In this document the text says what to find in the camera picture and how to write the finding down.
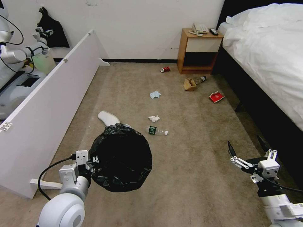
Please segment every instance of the bottle label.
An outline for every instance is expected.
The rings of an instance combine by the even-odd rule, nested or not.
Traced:
[[[155,135],[156,134],[156,129],[157,129],[157,127],[149,126],[148,133],[152,134],[152,135]]]

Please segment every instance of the black bag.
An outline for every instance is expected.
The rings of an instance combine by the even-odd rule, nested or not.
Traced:
[[[105,128],[91,149],[90,159],[98,157],[92,179],[111,192],[138,189],[152,170],[152,153],[147,140],[128,125]]]
[[[42,18],[37,26],[43,28],[43,32],[39,33],[42,38],[47,40],[47,45],[49,47],[69,47],[60,22],[52,19],[44,7],[41,7],[39,12],[42,13]]]

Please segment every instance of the remote control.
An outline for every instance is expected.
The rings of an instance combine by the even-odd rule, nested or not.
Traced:
[[[219,33],[218,33],[214,28],[211,28],[209,31],[210,31],[211,34],[213,34],[213,35],[219,35]]]

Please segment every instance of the metal hinge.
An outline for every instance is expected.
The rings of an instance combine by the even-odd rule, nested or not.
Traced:
[[[7,131],[12,125],[13,125],[13,123],[6,122],[6,123],[4,123],[4,125],[0,128],[0,130]]]

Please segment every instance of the crumpled paper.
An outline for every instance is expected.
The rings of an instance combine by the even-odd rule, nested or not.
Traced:
[[[155,117],[155,116],[151,116],[151,117],[148,117],[152,122],[156,122],[158,121],[160,118],[158,117],[158,115]]]
[[[160,98],[160,95],[161,94],[158,91],[154,91],[154,92],[151,93],[150,96],[151,96],[152,99],[154,99],[154,97]]]

